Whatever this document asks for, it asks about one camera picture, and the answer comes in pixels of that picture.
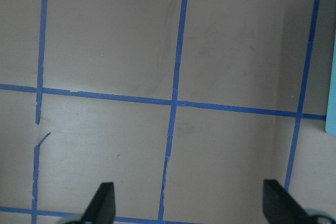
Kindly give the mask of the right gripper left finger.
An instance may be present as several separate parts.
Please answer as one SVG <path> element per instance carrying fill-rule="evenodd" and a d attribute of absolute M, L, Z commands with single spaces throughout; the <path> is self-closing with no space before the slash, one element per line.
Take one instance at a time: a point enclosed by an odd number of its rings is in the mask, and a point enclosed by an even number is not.
<path fill-rule="evenodd" d="M 114 223 L 116 216 L 113 182 L 101 183 L 80 223 Z"/>

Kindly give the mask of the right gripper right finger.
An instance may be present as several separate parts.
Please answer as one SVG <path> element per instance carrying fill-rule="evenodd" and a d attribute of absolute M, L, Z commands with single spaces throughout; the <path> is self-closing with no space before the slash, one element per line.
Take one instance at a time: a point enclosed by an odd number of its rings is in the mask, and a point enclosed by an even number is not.
<path fill-rule="evenodd" d="M 312 223 L 310 216 L 277 180 L 265 179 L 262 190 L 263 214 L 268 223 Z"/>

